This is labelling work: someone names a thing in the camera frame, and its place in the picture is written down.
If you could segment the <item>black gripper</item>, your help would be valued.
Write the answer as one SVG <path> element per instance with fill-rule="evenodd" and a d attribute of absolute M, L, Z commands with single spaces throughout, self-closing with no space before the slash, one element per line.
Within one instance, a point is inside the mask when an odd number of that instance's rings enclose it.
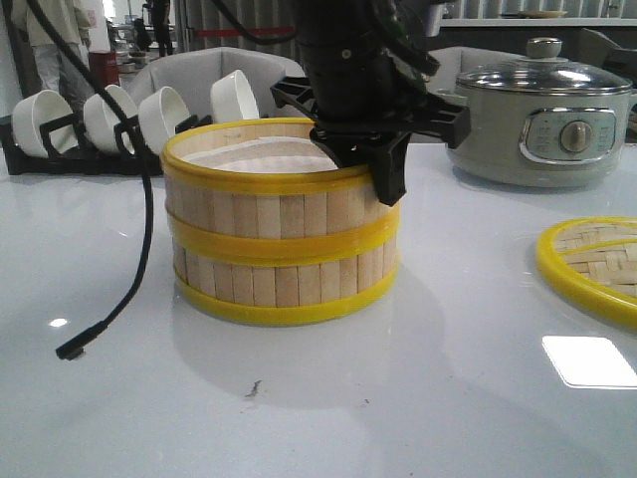
<path fill-rule="evenodd" d="M 387 206 L 406 192 L 411 132 L 439 137 L 456 148 L 471 131 L 468 108 L 430 93 L 431 75 L 384 47 L 303 53 L 306 74 L 271 87 L 276 105 L 292 106 L 315 122 L 310 140 L 338 168 L 367 164 L 376 196 Z"/>

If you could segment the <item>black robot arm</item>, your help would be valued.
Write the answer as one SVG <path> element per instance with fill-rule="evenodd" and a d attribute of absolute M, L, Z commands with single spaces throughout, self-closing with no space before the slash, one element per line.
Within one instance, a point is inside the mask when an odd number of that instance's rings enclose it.
<path fill-rule="evenodd" d="M 405 155 L 414 133 L 458 147 L 470 113 L 427 90 L 439 70 L 428 41 L 442 1 L 295 1 L 296 43 L 305 76 L 272 87 L 277 106 L 311 119 L 311 141 L 339 168 L 364 164 L 378 200 L 405 193 Z"/>

